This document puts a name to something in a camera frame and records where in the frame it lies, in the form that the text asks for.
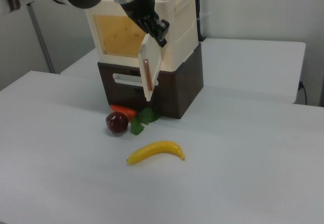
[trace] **banana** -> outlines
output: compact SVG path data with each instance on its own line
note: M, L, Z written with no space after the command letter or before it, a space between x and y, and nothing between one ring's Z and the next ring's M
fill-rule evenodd
M178 144L172 141L162 140L153 142L134 151L128 157L127 163L135 164L158 153L170 153L180 157L182 161L184 160L184 154L182 153L181 147Z

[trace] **wall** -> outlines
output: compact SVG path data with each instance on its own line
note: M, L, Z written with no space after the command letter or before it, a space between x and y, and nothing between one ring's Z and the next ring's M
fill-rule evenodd
M201 13L207 37L305 42L301 79L308 104L319 105L324 78L324 0L201 0ZM304 103L302 92L297 103Z
M56 73L95 48L84 10L51 0L32 3Z
M48 72L26 7L0 17L0 90L31 70Z

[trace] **green leaf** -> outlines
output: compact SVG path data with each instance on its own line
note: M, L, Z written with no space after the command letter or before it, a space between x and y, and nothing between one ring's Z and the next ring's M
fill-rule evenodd
M149 123L156 121L160 115L154 112L152 108L146 107L137 113L137 117L142 124L148 125Z
M141 124L137 116L133 116L130 123L131 123L132 134L139 135L144 130L144 126Z

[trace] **dark brown box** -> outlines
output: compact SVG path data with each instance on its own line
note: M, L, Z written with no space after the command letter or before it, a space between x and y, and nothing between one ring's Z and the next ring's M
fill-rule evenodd
M151 107L162 116L180 119L204 86L201 44L174 72L160 71L158 85L150 101L139 86L119 84L114 73L140 76L139 68L98 62L99 72L109 104L122 105L137 111Z

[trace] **open door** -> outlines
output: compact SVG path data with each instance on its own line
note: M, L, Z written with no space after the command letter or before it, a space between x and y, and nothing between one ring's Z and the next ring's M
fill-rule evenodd
M138 51L138 64L141 71L144 94L151 100L154 87L158 85L157 76L162 64L161 48L149 34L145 35Z

